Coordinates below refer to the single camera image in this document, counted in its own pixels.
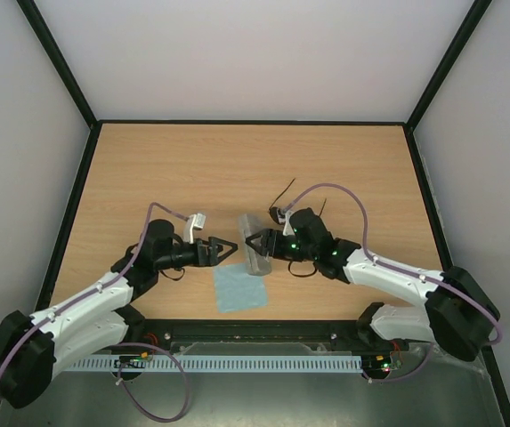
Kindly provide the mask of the grey glasses case green lining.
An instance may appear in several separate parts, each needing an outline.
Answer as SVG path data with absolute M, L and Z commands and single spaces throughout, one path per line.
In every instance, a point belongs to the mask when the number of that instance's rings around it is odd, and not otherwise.
M 259 233 L 263 230 L 260 219 L 251 213 L 244 213 L 238 218 L 238 225 L 243 241 L 247 273 L 257 277 L 271 274 L 270 261 L 257 252 L 261 245 Z

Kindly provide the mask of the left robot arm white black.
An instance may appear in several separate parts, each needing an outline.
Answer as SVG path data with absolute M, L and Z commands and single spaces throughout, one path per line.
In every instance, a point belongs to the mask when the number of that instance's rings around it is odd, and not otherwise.
M 149 222 L 138 243 L 89 287 L 44 310 L 15 310 L 3 318 L 0 400 L 23 408 L 78 360 L 136 337 L 143 317 L 131 304 L 166 270 L 211 268 L 237 250 L 217 237 L 182 239 L 168 220 Z

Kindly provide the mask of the light blue cleaning cloth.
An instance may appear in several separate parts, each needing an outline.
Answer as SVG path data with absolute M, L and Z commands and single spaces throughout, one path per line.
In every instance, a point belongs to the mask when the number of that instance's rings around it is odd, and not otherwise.
M 220 313 L 258 309 L 268 304 L 263 278 L 249 274 L 244 263 L 217 266 L 213 276 Z

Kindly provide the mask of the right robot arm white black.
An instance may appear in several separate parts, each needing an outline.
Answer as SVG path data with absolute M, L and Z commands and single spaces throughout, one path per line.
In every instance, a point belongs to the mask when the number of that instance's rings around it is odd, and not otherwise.
M 250 274 L 269 274 L 272 259 L 311 262 L 326 278 L 368 286 L 406 302 L 404 307 L 373 304 L 362 314 L 358 337 L 364 346 L 375 349 L 391 340 L 433 342 L 472 362 L 488 345 L 499 312 L 467 270 L 424 270 L 370 254 L 358 243 L 334 237 L 310 208 L 287 212 L 277 223 L 277 229 L 265 228 L 251 214 L 240 216 Z

